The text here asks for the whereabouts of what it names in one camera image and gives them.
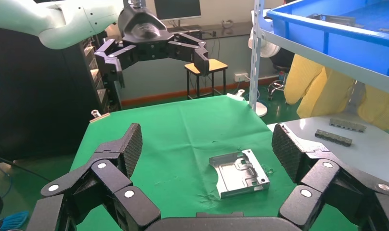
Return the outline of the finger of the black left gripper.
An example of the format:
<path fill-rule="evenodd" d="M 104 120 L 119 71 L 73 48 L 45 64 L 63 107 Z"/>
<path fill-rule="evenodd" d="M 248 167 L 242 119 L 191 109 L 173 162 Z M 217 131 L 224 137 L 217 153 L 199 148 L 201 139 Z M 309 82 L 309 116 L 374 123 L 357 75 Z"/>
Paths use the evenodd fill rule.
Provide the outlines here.
<path fill-rule="evenodd" d="M 138 61 L 137 50 L 136 45 L 124 45 L 122 41 L 111 38 L 104 41 L 95 56 L 108 80 L 117 81 L 121 88 L 125 88 L 123 71 Z"/>
<path fill-rule="evenodd" d="M 168 41 L 169 58 L 193 63 L 202 76 L 209 74 L 206 42 L 186 33 L 174 34 Z"/>

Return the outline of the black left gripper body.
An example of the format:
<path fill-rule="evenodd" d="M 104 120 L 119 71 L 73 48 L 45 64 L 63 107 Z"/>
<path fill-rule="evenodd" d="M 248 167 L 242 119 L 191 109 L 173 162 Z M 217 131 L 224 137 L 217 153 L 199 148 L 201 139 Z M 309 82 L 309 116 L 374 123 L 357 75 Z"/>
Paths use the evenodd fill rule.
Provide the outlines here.
<path fill-rule="evenodd" d="M 173 39 L 173 35 L 146 7 L 124 7 L 117 24 L 123 46 L 135 46 L 131 52 L 136 61 L 168 57 L 168 42 Z"/>

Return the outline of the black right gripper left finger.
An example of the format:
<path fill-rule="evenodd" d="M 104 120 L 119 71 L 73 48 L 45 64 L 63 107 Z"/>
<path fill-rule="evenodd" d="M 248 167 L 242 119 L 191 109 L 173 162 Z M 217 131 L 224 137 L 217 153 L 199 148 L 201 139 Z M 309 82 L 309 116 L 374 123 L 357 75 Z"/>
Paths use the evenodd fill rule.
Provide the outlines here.
<path fill-rule="evenodd" d="M 120 139 L 100 144 L 84 165 L 41 189 L 27 229 L 74 231 L 98 206 L 124 231 L 143 231 L 160 220 L 159 208 L 131 181 L 142 146 L 137 123 Z"/>

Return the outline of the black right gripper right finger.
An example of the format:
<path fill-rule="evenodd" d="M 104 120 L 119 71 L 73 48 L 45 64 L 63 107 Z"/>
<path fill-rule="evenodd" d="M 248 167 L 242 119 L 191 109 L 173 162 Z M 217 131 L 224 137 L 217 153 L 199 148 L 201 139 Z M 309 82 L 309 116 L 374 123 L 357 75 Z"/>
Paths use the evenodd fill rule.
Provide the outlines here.
<path fill-rule="evenodd" d="M 322 143 L 299 138 L 283 123 L 274 127 L 272 150 L 296 184 L 279 217 L 307 231 L 330 205 L 361 231 L 389 231 L 388 182 L 343 163 Z"/>

